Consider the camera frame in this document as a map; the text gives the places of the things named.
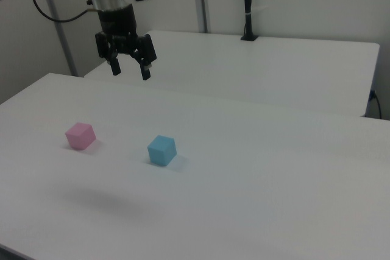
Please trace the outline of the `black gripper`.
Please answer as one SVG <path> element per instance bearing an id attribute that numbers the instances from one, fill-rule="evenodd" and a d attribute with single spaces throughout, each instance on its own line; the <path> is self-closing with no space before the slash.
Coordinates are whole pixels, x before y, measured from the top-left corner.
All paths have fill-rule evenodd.
<path id="1" fill-rule="evenodd" d="M 152 62 L 157 59 L 149 34 L 137 35 L 137 22 L 130 4 L 113 11 L 98 11 L 102 31 L 95 35 L 100 58 L 106 59 L 112 74 L 121 73 L 118 54 L 127 54 L 140 65 L 143 80 L 151 77 Z"/>

